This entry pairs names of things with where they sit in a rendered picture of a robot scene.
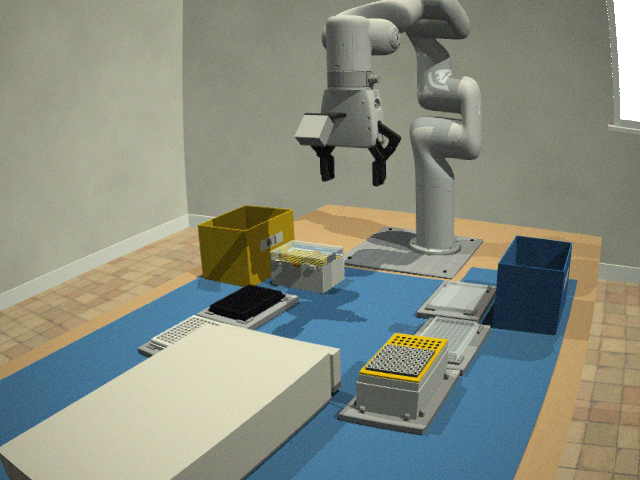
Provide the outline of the blue bench mat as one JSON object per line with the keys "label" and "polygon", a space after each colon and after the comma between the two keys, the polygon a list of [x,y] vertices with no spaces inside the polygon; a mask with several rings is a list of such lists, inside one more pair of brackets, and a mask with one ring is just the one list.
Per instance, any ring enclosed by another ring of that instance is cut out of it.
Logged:
{"label": "blue bench mat", "polygon": [[[243,480],[513,480],[541,410],[577,281],[556,335],[492,328],[423,435],[339,420],[359,371],[444,280],[344,267],[325,293],[272,284],[299,302],[254,331],[340,349],[331,401]],[[0,380],[0,446],[149,357],[138,347],[243,287],[203,275]]]}

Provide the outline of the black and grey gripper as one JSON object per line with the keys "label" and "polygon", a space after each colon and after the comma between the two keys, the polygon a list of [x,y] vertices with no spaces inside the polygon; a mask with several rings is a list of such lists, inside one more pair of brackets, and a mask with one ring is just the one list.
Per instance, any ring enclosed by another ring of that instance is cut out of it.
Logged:
{"label": "black and grey gripper", "polygon": [[[338,146],[368,148],[375,158],[372,184],[384,184],[386,160],[395,152],[401,136],[385,126],[379,91],[373,87],[327,87],[323,93],[321,113],[346,113],[346,117],[334,119],[325,147],[311,146],[320,158],[322,181],[334,179],[334,157],[331,153],[335,147],[331,146]],[[379,132],[383,134],[382,141],[378,141]],[[383,148],[385,137],[389,143]]]}

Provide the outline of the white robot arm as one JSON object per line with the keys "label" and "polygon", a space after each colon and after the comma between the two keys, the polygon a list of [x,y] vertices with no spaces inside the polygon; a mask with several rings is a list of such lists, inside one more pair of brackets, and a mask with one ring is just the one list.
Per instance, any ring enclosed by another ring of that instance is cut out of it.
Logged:
{"label": "white robot arm", "polygon": [[[372,72],[372,55],[394,53],[403,32],[417,55],[420,106],[462,116],[423,116],[410,126],[416,237],[409,246],[425,255],[451,254],[460,243],[454,238],[454,174],[445,158],[474,160],[480,155],[482,142],[479,86],[470,77],[452,75],[451,57],[436,39],[468,36],[469,19],[459,2],[381,0],[330,17],[321,35],[327,54],[327,86],[373,87],[380,83],[380,77]],[[343,117],[346,113],[305,113],[294,137],[300,145],[325,146],[334,119]]]}

